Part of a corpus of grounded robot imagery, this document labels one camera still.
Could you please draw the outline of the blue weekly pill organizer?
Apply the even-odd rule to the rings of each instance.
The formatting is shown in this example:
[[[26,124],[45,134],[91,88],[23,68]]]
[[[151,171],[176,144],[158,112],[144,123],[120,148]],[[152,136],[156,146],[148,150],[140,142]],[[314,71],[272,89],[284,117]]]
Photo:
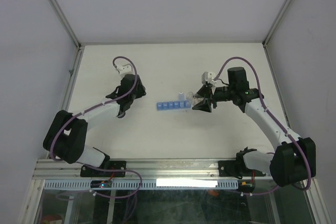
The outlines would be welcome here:
[[[168,111],[168,110],[184,110],[190,109],[191,103],[186,99],[185,93],[180,92],[177,95],[177,100],[175,101],[164,101],[156,103],[157,111]]]

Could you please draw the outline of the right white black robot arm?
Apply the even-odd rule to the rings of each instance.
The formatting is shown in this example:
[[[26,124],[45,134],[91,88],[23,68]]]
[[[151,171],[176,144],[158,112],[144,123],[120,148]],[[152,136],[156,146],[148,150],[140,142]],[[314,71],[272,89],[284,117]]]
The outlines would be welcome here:
[[[234,163],[225,167],[224,171],[239,179],[253,171],[269,174],[280,187],[314,178],[314,141],[309,137],[301,137],[270,115],[263,95],[258,89],[250,88],[243,67],[230,68],[227,73],[229,83],[222,87],[217,87],[213,72],[203,73],[202,87],[192,98],[192,109],[212,112],[219,102],[231,101],[262,130],[274,148],[274,153],[262,153],[255,148],[246,147],[236,153]]]

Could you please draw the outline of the clear bottle with orange pills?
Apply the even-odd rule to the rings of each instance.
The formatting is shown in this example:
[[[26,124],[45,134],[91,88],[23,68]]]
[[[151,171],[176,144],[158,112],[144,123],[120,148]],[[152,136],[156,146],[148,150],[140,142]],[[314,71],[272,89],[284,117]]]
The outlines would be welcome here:
[[[192,106],[195,106],[204,100],[204,98],[201,97],[199,94],[193,92],[187,93],[186,99],[189,100]]]

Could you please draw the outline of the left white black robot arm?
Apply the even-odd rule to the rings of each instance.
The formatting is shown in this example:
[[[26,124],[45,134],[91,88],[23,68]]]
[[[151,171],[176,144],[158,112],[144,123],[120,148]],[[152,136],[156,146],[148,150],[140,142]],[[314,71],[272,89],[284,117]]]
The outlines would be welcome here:
[[[110,170],[110,157],[86,145],[87,133],[104,122],[124,117],[134,100],[145,95],[140,76],[125,74],[120,85],[103,102],[76,115],[65,110],[57,112],[43,141],[43,148],[49,151],[50,156],[68,164],[86,164],[97,175],[106,175]]]

